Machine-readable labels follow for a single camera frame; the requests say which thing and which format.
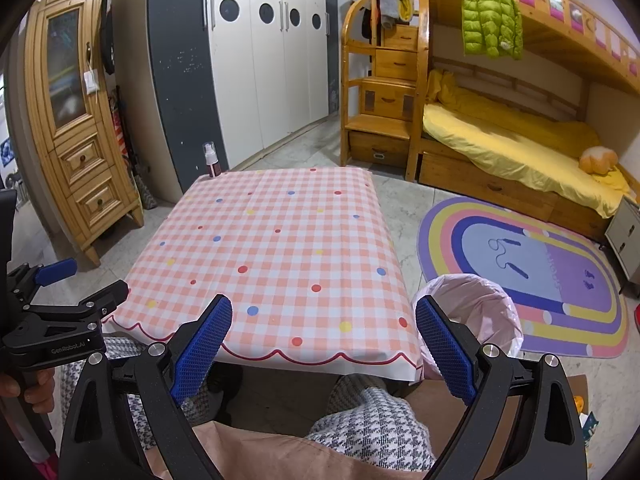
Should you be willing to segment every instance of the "tag on cabinet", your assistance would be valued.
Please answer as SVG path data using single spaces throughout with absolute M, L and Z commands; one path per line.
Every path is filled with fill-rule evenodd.
M 98 85 L 98 71 L 94 68 L 84 73 L 84 87 L 86 88 L 86 94 L 94 94 L 99 89 Z

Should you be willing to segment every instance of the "pink checkered tablecloth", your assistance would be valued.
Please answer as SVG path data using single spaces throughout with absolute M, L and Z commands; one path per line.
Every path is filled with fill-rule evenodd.
M 198 179 L 126 278 L 105 323 L 149 343 L 216 294 L 233 321 L 217 360 L 415 380 L 415 317 L 370 173 L 359 168 Z

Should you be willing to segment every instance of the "nightstand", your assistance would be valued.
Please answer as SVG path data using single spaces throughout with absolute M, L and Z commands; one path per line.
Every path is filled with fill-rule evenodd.
M 605 237 L 609 241 L 616 258 L 622 265 L 626 283 L 640 285 L 640 211 L 638 205 L 626 197 L 609 224 Z

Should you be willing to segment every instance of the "white wardrobe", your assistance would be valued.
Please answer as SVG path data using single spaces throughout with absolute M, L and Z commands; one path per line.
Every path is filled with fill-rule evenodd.
M 328 114 L 325 0 L 202 0 L 202 9 L 230 168 Z

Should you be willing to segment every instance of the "door handle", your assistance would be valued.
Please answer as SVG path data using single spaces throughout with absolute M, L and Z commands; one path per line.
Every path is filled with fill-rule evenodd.
M 209 27 L 209 13 L 207 12 L 207 0 L 202 0 L 202 30 L 207 30 Z
M 211 30 L 216 27 L 216 0 L 209 0 L 209 5 L 211 8 Z

